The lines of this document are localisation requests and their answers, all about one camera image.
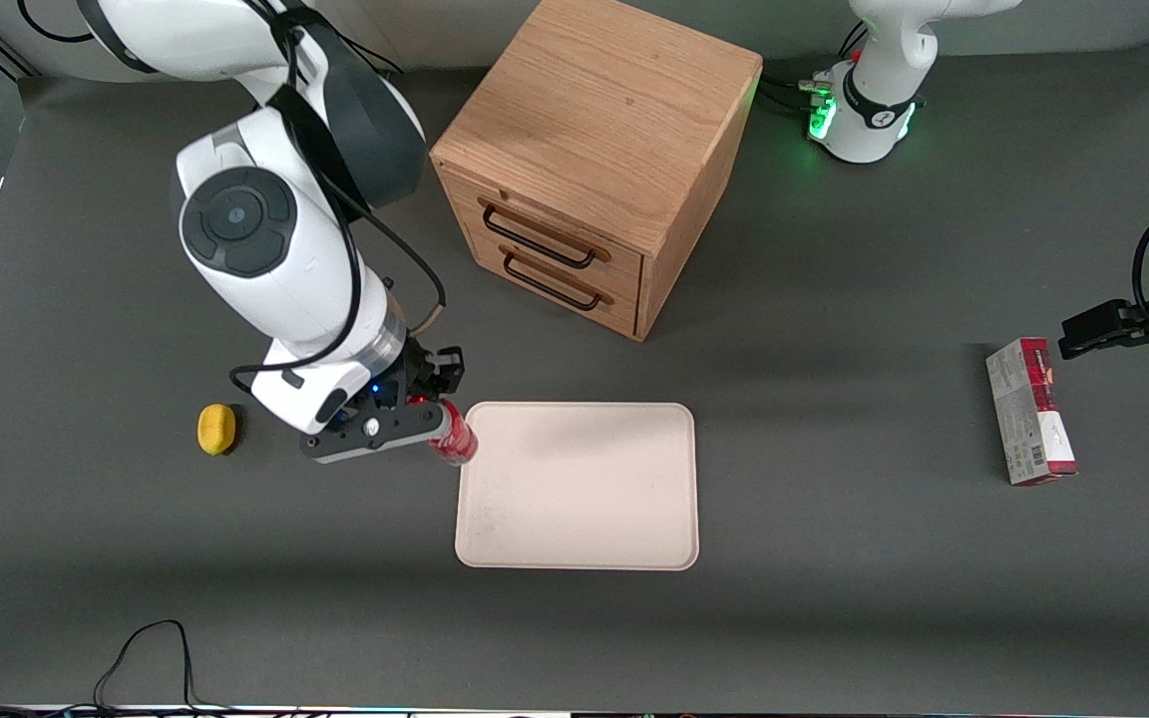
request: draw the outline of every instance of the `wooden drawer cabinet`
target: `wooden drawer cabinet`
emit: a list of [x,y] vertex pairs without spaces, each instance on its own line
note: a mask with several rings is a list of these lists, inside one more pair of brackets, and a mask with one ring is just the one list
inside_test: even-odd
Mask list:
[[472,257],[643,340],[725,191],[759,70],[615,0],[542,0],[433,146]]

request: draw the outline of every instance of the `plastic tray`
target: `plastic tray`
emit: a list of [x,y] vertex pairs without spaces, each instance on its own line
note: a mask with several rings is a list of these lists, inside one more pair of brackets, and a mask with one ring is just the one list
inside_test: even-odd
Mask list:
[[699,558],[694,418],[681,404],[487,401],[460,469],[473,568],[684,571]]

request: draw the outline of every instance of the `white wall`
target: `white wall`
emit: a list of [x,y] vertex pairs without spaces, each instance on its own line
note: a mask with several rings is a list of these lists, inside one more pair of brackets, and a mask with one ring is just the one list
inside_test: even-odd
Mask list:
[[[318,8],[356,40],[409,68],[484,67],[508,44],[537,0],[321,0]],[[843,0],[629,0],[768,57],[835,51],[854,17]],[[52,32],[77,33],[72,0],[28,0]],[[943,54],[989,55],[1118,49],[1149,41],[1149,0],[1026,0],[989,18],[940,23]],[[145,79],[99,45],[61,45],[0,0],[0,34],[43,72]]]

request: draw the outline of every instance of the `cardboard box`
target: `cardboard box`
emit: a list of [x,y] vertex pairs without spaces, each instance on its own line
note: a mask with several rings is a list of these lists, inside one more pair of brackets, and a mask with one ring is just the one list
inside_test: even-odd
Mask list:
[[987,358],[990,396],[1009,482],[1027,487],[1075,473],[1075,455],[1054,401],[1047,339],[1018,339]]

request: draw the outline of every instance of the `gray table surface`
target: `gray table surface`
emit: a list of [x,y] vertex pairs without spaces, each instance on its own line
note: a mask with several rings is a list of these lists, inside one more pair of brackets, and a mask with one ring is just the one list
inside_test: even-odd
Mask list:
[[[435,136],[479,78],[402,78]],[[455,470],[332,466],[198,410],[264,339],[192,270],[175,152],[237,86],[23,87],[0,195],[0,701],[82,700],[186,623],[246,704],[1149,715],[1149,349],[1058,364],[1081,476],[1009,487],[981,358],[1123,296],[1149,223],[1149,47],[943,59],[879,167],[755,109],[646,343],[473,265],[432,171],[381,216],[442,273],[461,404],[680,401],[702,554],[680,573],[471,570]],[[361,231],[411,312],[430,292]],[[146,636],[110,686],[177,700]]]

